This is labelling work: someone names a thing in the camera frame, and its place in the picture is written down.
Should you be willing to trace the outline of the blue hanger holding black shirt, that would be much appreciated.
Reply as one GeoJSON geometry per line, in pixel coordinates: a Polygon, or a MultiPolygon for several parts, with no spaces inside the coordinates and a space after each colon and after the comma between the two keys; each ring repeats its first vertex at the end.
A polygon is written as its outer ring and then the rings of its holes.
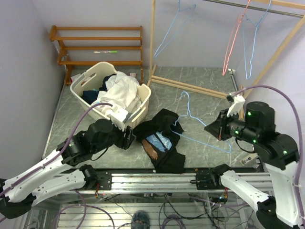
{"type": "MultiPolygon", "coordinates": [[[[191,108],[190,108],[190,95],[189,95],[189,93],[188,93],[187,91],[182,91],[182,92],[181,92],[179,100],[181,100],[182,97],[184,97],[184,96],[187,97],[187,110],[186,110],[186,114],[179,115],[179,116],[178,116],[178,119],[174,122],[173,125],[174,125],[174,126],[177,126],[177,124],[179,123],[181,117],[189,117],[189,118],[191,118],[191,119],[197,120],[197,121],[200,122],[204,127],[206,127],[207,125],[206,125],[201,119],[199,119],[198,117],[195,117],[195,116],[192,115],[192,113],[191,113],[191,108]]],[[[190,138],[190,137],[185,136],[185,135],[183,135],[183,134],[180,134],[180,133],[178,133],[178,132],[176,132],[176,131],[174,131],[174,130],[172,130],[172,129],[171,129],[171,131],[172,131],[174,134],[176,134],[176,135],[178,135],[178,136],[180,136],[180,137],[182,137],[182,138],[185,138],[185,139],[187,139],[187,140],[191,140],[191,141],[193,141],[193,142],[199,143],[199,144],[204,145],[204,146],[208,146],[208,147],[213,148],[213,149],[216,149],[216,150],[220,150],[220,151],[225,152],[225,153],[228,153],[228,154],[232,153],[232,145],[231,145],[231,143],[228,143],[228,142],[226,142],[226,141],[225,141],[225,143],[229,146],[229,149],[228,149],[228,150],[226,150],[226,149],[224,149],[224,148],[220,148],[220,147],[214,146],[214,145],[211,145],[211,144],[208,144],[208,143],[204,143],[204,142],[202,142],[202,141],[198,141],[198,140],[196,140],[196,139],[193,139],[193,138],[190,138]]]]}

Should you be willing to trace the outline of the black t shirt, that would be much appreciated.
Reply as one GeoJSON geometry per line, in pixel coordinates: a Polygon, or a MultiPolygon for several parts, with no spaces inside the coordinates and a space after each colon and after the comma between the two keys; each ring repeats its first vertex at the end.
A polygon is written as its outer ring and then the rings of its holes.
{"type": "Polygon", "coordinates": [[[181,174],[184,172],[185,155],[177,152],[180,134],[184,132],[178,114],[160,110],[151,120],[133,129],[136,141],[141,143],[157,173],[181,174]]]}

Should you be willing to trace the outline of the white t shirt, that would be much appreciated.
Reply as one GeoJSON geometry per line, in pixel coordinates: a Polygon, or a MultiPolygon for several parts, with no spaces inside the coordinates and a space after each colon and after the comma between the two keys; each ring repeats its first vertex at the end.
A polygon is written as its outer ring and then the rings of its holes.
{"type": "Polygon", "coordinates": [[[142,104],[138,96],[138,81],[123,72],[118,71],[111,76],[105,83],[107,91],[101,91],[97,99],[92,104],[109,103],[112,106],[100,105],[95,107],[105,116],[110,116],[114,107],[123,108],[129,113],[134,113],[142,104]]]}

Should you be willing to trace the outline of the pink wire hanger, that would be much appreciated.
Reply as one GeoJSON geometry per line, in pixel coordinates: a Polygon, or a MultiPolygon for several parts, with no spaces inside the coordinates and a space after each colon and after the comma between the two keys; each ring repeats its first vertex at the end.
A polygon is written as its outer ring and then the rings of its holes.
{"type": "Polygon", "coordinates": [[[228,64],[229,64],[230,57],[231,57],[232,52],[233,52],[233,48],[234,48],[234,45],[235,45],[237,34],[239,32],[239,27],[241,25],[241,22],[244,18],[244,15],[245,15],[248,7],[250,5],[250,2],[251,2],[250,0],[247,1],[245,10],[243,11],[242,14],[238,14],[238,16],[236,18],[235,24],[233,26],[233,29],[232,29],[232,32],[230,34],[230,38],[229,38],[229,41],[228,41],[228,44],[227,44],[226,52],[225,52],[222,76],[224,76],[226,74],[227,70],[228,70],[228,64]]]}

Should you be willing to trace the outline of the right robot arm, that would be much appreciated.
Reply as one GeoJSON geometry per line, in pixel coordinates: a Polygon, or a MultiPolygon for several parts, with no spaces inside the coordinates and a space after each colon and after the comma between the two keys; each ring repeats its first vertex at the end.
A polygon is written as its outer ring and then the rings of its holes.
{"type": "Polygon", "coordinates": [[[258,190],[227,164],[216,166],[207,174],[197,174],[191,183],[198,189],[230,189],[254,210],[266,229],[304,228],[303,207],[297,201],[294,184],[300,161],[296,141],[275,130],[275,110],[264,102],[248,103],[243,121],[231,110],[221,110],[205,131],[220,141],[233,137],[236,142],[252,144],[268,170],[274,195],[258,190]]]}

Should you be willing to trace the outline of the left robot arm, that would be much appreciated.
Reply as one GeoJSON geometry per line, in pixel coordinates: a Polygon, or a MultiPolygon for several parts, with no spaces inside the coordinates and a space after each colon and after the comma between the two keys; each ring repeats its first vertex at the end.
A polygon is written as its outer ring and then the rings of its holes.
{"type": "Polygon", "coordinates": [[[72,189],[93,189],[98,177],[94,168],[83,165],[69,174],[64,171],[91,160],[92,156],[111,146],[128,149],[135,137],[132,128],[121,130],[110,120],[99,119],[69,137],[47,157],[23,173],[0,181],[0,212],[14,219],[27,213],[42,201],[72,189]]]}

